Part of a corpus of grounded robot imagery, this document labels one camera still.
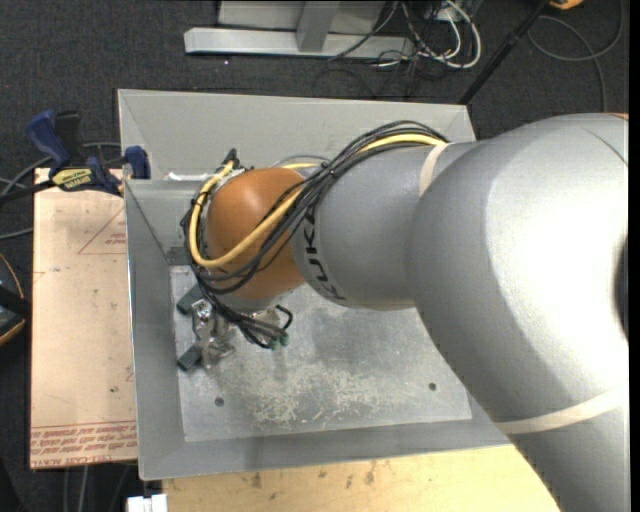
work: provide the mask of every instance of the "gray robot arm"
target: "gray robot arm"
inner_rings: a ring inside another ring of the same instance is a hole
[[[292,240],[349,307],[415,306],[565,511],[630,510],[628,123],[552,118],[352,169]]]

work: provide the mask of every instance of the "gray carpet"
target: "gray carpet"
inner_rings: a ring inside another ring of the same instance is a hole
[[[115,93],[119,88],[455,103],[535,3],[485,0],[476,17],[484,52],[479,66],[439,79],[416,75],[410,80],[404,68],[395,74],[379,72],[349,60],[327,64],[312,58],[186,56],[183,33],[193,26],[212,25],[214,2],[1,0],[0,177],[11,178],[41,157],[24,135],[24,128],[45,108],[80,111],[86,139],[117,140]],[[630,1],[622,4],[622,37],[599,59],[606,107],[612,112],[629,110]],[[585,0],[566,13],[552,14],[570,23],[598,50],[616,35],[620,2]],[[396,16],[385,31],[405,33],[402,18]],[[540,20],[532,33],[549,50],[586,55],[580,40],[557,24]],[[554,60],[526,39],[470,105],[478,138],[554,114],[602,109],[601,85],[593,61]],[[31,222],[29,199],[11,203],[0,212],[0,235],[28,227]],[[0,253],[14,265],[28,295],[31,250],[30,236],[0,241]],[[29,358],[28,332],[0,349],[0,456],[29,510],[62,510],[64,472],[33,472],[27,467]],[[86,511],[108,510],[122,473],[122,466],[92,468]],[[77,470],[69,475],[74,508],[80,480]],[[135,471],[129,471],[123,493],[141,489]]]

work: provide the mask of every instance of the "wooden table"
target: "wooden table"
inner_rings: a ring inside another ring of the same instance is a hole
[[[513,446],[163,481],[170,512],[551,512]]]

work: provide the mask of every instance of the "wire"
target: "wire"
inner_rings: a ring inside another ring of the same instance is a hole
[[[0,178],[0,181],[2,183],[12,184],[11,186],[15,186],[15,187],[18,187],[18,188],[27,188],[26,185],[23,185],[22,183],[13,183],[13,180],[9,180],[7,178]]]
[[[319,160],[321,162],[326,162],[328,159],[324,156],[319,155],[291,155],[287,158],[283,158],[282,160],[278,160],[277,162],[272,163],[269,167],[279,167],[282,164],[286,164],[288,162],[292,162],[293,160]]]
[[[426,50],[427,50],[426,52],[423,49],[423,51],[418,52],[418,55],[420,55],[421,57],[427,57],[427,58],[431,58],[431,59],[437,60],[439,62],[442,62],[445,66],[447,66],[449,68],[453,68],[453,69],[469,69],[469,68],[472,68],[473,66],[475,66],[478,63],[478,61],[482,57],[482,40],[480,39],[480,33],[478,32],[478,29],[476,28],[475,23],[473,23],[471,21],[471,18],[469,17],[469,15],[466,12],[464,12],[458,5],[456,5],[451,0],[447,0],[447,4],[449,6],[451,6],[452,8],[454,8],[456,11],[458,11],[460,16],[462,16],[462,18],[469,24],[469,27],[471,27],[471,33],[473,35],[473,40],[475,42],[475,56],[474,56],[474,58],[470,62],[458,64],[458,63],[455,63],[455,62],[450,62],[449,61],[450,57],[447,56],[446,54],[444,54],[444,55],[434,55],[428,47],[426,47]]]
[[[387,53],[397,53],[399,56],[395,59],[385,59],[383,56],[386,55]],[[391,66],[397,66],[403,60],[407,60],[408,58],[409,56],[406,55],[404,52],[401,52],[400,50],[387,50],[382,52],[380,55],[378,55],[377,60],[371,63],[371,67],[382,69],[382,68],[388,68]]]
[[[109,509],[107,512],[114,512],[116,509],[116,505],[120,499],[120,492],[122,491],[122,487],[124,486],[124,482],[131,470],[131,466],[126,465],[124,470],[122,471],[122,475],[120,476],[120,480],[118,480],[118,485],[116,486],[116,490],[113,493],[113,499],[111,500],[111,504],[109,505]]]
[[[349,69],[331,69],[331,68],[323,69],[315,76],[313,82],[311,83],[311,91],[313,92],[314,96],[325,96],[325,97],[327,96],[326,94],[319,94],[318,84],[320,83],[322,78],[327,77],[332,73],[334,74],[339,73],[339,74],[343,74],[343,75],[347,75],[355,78],[360,83],[362,88],[366,90],[370,98],[376,97],[375,91],[358,73],[355,73]]]
[[[437,145],[446,142],[438,132],[421,123],[413,121],[397,121],[367,132],[349,143],[340,153],[330,161],[297,162],[285,164],[294,158],[288,158],[279,162],[280,165],[292,168],[314,167],[316,171],[310,174],[302,182],[290,186],[270,208],[270,211],[258,223],[256,228],[231,251],[217,260],[205,260],[200,254],[201,226],[200,217],[208,198],[214,188],[222,179],[220,175],[230,173],[233,166],[239,166],[235,158],[227,159],[227,162],[209,179],[196,193],[192,206],[185,214],[181,225],[185,231],[185,245],[192,255],[192,268],[203,296],[215,308],[216,314],[234,324],[245,339],[258,347],[273,348],[278,341],[284,344],[286,329],[293,321],[293,313],[278,305],[276,309],[287,315],[284,326],[279,327],[266,323],[250,315],[234,311],[220,299],[222,295],[233,293],[244,286],[257,273],[265,270],[275,260],[278,254],[286,246],[296,230],[300,227],[304,214],[313,207],[326,194],[331,186],[351,168],[373,155],[390,151],[396,148]],[[221,270],[217,265],[220,261],[233,261],[240,254],[242,246],[248,240],[256,241],[257,237],[264,236],[259,250],[249,261],[234,270]],[[275,255],[270,255],[269,261],[261,265],[269,252],[275,249]],[[235,280],[228,286],[221,287],[220,283]]]
[[[14,231],[13,233],[5,233],[0,235],[0,240],[10,240],[12,238],[18,238],[19,236],[28,235],[33,233],[33,228],[21,229],[20,231]]]
[[[84,498],[87,491],[87,481],[89,480],[89,466],[84,467],[82,473],[82,484],[80,486],[80,497],[78,498],[78,512],[82,512],[84,509]]]
[[[368,145],[361,148],[359,151],[367,151],[388,144],[411,142],[425,145],[437,145],[442,143],[442,140],[435,139],[433,137],[416,134],[416,135],[392,135],[375,142],[371,142]],[[193,261],[204,268],[214,269],[220,268],[223,265],[233,261],[237,256],[246,251],[258,238],[260,238],[271,226],[273,226],[278,220],[285,216],[289,208],[294,204],[296,198],[300,194],[300,191],[293,191],[289,197],[282,202],[273,213],[271,213],[266,219],[264,219],[249,235],[247,235],[241,242],[239,242],[233,249],[227,252],[224,256],[220,256],[214,260],[208,260],[201,256],[197,244],[197,232],[198,232],[198,219],[204,206],[204,200],[209,195],[212,188],[227,174],[233,170],[233,166],[229,163],[225,164],[225,167],[219,173],[216,173],[205,185],[200,189],[198,198],[195,201],[194,207],[191,211],[191,218],[189,222],[189,248]]]
[[[458,27],[454,23],[453,19],[451,18],[451,15],[449,14],[448,11],[446,11],[446,15],[449,18],[447,23],[451,26],[451,28],[453,30],[453,33],[456,36],[456,48],[455,48],[455,50],[447,50],[447,51],[445,51],[443,53],[440,53],[440,54],[437,54],[433,50],[431,50],[429,48],[429,45],[424,41],[423,37],[421,37],[420,34],[418,34],[418,32],[415,29],[413,23],[411,22],[411,17],[409,16],[409,10],[407,8],[407,3],[406,2],[402,2],[402,12],[404,13],[404,17],[405,17],[405,20],[407,22],[407,27],[409,28],[409,31],[413,34],[413,37],[415,38],[416,42],[418,42],[418,44],[423,48],[423,50],[427,50],[427,53],[429,54],[429,56],[431,58],[434,58],[434,59],[437,59],[437,58],[441,58],[441,59],[453,58],[460,52],[460,48],[462,47],[462,40],[460,38],[460,31],[458,30]],[[435,18],[436,15],[437,15],[437,11],[436,12],[432,12],[432,16],[430,17],[430,21],[431,22],[433,22],[433,18]]]
[[[553,20],[556,23],[559,23],[560,25],[562,25],[563,27],[567,28],[569,31],[571,31],[578,39],[580,39],[580,41],[582,42],[582,44],[584,44],[585,48],[587,49],[587,51],[591,54],[591,56],[595,56],[596,54],[593,52],[593,49],[591,48],[591,45],[589,44],[589,41],[587,41],[584,36],[582,34],[580,34],[580,32],[578,32],[574,27],[572,27],[571,25],[569,25],[568,23],[562,21],[562,20],[558,20],[556,18],[551,18],[549,16],[540,16],[541,19],[548,19],[548,20]],[[536,43],[534,41],[531,41],[532,44],[538,49],[540,50],[542,53],[544,53],[545,55],[548,55],[551,58],[557,59],[557,57],[554,54],[550,54],[548,53],[544,48],[540,48],[536,45]],[[603,112],[607,112],[609,109],[607,107],[607,92],[606,92],[606,86],[605,86],[605,82],[604,82],[604,74],[602,72],[602,67],[600,66],[600,61],[598,60],[597,56],[596,57],[590,57],[593,58],[593,64],[596,67],[596,72],[598,73],[598,80],[600,83],[600,101],[602,103],[602,111]]]
[[[541,51],[542,53],[544,53],[545,55],[547,55],[548,57],[551,57],[553,59],[562,60],[562,61],[565,61],[565,62],[584,62],[584,61],[588,61],[588,60],[594,60],[594,59],[597,59],[598,57],[602,57],[605,53],[608,53],[618,43],[618,41],[620,40],[620,37],[622,36],[622,28],[623,28],[623,16],[624,16],[623,13],[624,13],[624,3],[623,3],[623,0],[620,0],[620,23],[618,24],[618,31],[617,31],[615,37],[602,50],[599,50],[597,52],[594,52],[593,50],[589,50],[589,55],[586,55],[584,57],[567,57],[565,55],[560,55],[560,54],[557,54],[557,53],[550,52],[549,50],[543,48],[533,38],[533,36],[531,35],[531,31],[529,31],[527,33],[527,36],[529,37],[529,41],[531,42],[531,44],[538,51]],[[582,37],[582,35],[578,34],[578,32],[572,26],[570,26],[568,23],[565,23],[564,21],[559,20],[557,18],[554,18],[552,16],[540,16],[538,19],[540,19],[540,20],[548,20],[548,21],[555,21],[556,23],[559,23],[560,25],[569,28],[584,43],[584,38]]]
[[[371,32],[369,32],[366,36],[364,36],[360,41],[358,41],[352,47],[346,49],[343,52],[340,52],[338,55],[334,55],[329,60],[327,60],[327,62],[332,62],[334,60],[342,59],[343,57],[346,57],[350,53],[353,53],[358,48],[360,48],[364,43],[366,43],[369,39],[371,39],[373,36],[375,36],[380,30],[382,30],[382,28],[384,28],[384,26],[387,23],[389,23],[389,21],[391,20],[391,18],[393,18],[393,15],[395,14],[397,9],[398,9],[398,2],[396,1],[396,2],[393,2],[392,7],[391,7],[391,11],[389,11],[388,16],[385,18],[385,20],[380,25],[378,25],[376,28],[374,28]]]
[[[122,146],[118,142],[108,142],[108,141],[98,141],[98,142],[87,142],[82,144],[84,148],[103,148],[103,147],[111,147],[120,149]],[[14,178],[11,180],[7,180],[5,178],[0,178],[0,181],[3,183],[7,183],[7,186],[0,192],[0,197],[4,197],[9,195],[9,192],[13,190],[14,187],[26,188],[24,185],[21,185],[19,182],[22,181],[27,175],[33,172],[34,169],[38,169],[39,167],[46,167],[49,163],[53,161],[51,157],[45,157],[37,162],[34,162],[29,167],[25,167],[22,169]],[[2,240],[10,240],[12,238],[18,238],[20,236],[28,235],[29,233],[33,233],[33,228],[22,229],[19,231],[14,231],[12,233],[4,233],[0,234],[0,241]]]
[[[69,512],[69,468],[64,468],[64,481],[62,487],[62,511]]]

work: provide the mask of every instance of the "metal plate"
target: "metal plate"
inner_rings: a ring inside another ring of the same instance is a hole
[[[195,278],[188,266],[170,273],[176,304]],[[212,377],[201,368],[179,373],[187,441],[471,418],[415,309],[342,308],[308,285],[282,305],[295,315],[288,347],[264,350],[234,331],[236,353]],[[180,356],[196,338],[190,316],[175,308],[173,319]]]

